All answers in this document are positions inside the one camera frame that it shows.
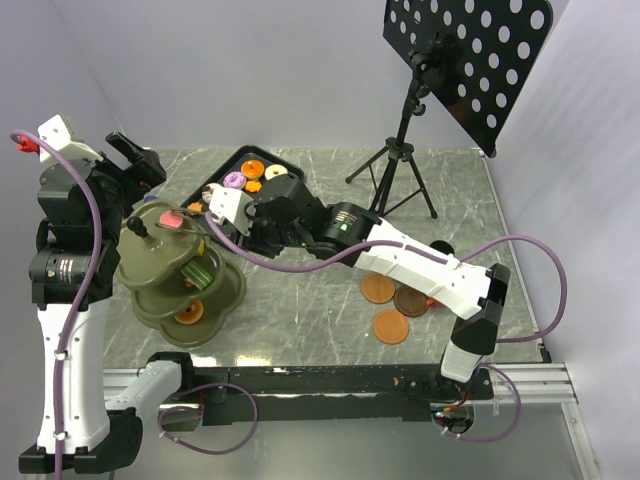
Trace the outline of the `pink frosted donut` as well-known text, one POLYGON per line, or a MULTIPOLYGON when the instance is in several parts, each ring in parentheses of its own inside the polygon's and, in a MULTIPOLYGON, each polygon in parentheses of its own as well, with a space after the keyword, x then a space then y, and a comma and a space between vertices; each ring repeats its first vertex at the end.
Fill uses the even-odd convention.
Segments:
POLYGON ((184 215, 176 210, 167 210, 163 212, 158 219, 158 226, 171 230, 180 230, 185 222, 184 215))

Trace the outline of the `green layered cake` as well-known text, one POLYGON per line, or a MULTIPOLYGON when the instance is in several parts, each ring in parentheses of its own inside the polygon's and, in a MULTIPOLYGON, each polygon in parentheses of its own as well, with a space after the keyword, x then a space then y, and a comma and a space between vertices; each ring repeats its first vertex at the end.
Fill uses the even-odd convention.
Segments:
POLYGON ((192 259, 181 268, 185 280, 195 288, 205 290, 214 280, 214 274, 200 261, 192 259))

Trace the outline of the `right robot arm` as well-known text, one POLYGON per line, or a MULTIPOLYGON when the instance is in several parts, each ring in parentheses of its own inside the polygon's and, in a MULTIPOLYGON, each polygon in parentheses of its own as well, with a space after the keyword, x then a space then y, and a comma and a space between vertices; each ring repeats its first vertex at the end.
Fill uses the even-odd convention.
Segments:
POLYGON ((219 194, 221 211, 251 249, 299 247, 318 259, 337 256, 352 268, 387 276, 446 306, 456 316, 436 375, 439 392, 458 398, 497 342, 510 271, 475 266, 442 253, 351 202, 324 205, 294 175, 276 176, 249 195, 219 194))

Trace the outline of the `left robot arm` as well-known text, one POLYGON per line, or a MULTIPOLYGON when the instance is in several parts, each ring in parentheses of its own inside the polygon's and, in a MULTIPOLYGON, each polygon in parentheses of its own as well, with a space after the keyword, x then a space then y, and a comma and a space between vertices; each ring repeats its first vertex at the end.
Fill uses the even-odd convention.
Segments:
POLYGON ((166 173, 155 151, 118 132, 107 141, 128 160, 124 168, 63 127, 50 135, 14 130, 11 138, 44 167, 44 218, 29 277, 45 348, 45 404, 19 469, 56 478, 67 470, 111 475, 135 461, 149 415, 167 398, 184 402, 197 390, 191 357, 160 352, 121 395, 104 398, 101 346, 121 223, 166 173))

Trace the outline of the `orange donut front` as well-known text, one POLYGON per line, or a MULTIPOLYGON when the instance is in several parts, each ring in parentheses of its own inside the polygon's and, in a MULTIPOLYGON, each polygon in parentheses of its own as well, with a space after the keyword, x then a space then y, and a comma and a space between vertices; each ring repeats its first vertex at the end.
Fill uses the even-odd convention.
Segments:
POLYGON ((193 325, 199 322, 204 314, 204 305, 200 300, 192 302, 185 310, 177 313, 174 318, 182 325, 193 325))

